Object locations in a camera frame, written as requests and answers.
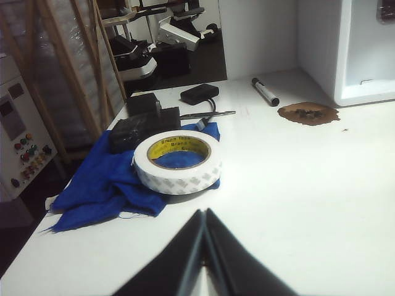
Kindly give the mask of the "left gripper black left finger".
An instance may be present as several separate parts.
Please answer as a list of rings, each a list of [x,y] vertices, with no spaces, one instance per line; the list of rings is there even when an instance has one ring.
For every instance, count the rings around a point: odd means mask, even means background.
[[[115,295],[190,295],[201,266],[205,214],[196,211],[169,244]]]

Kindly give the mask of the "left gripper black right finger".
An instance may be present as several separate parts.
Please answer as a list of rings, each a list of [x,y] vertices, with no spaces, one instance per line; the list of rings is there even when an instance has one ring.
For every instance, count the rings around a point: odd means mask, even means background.
[[[206,211],[207,246],[223,295],[296,295],[252,256],[213,210]]]

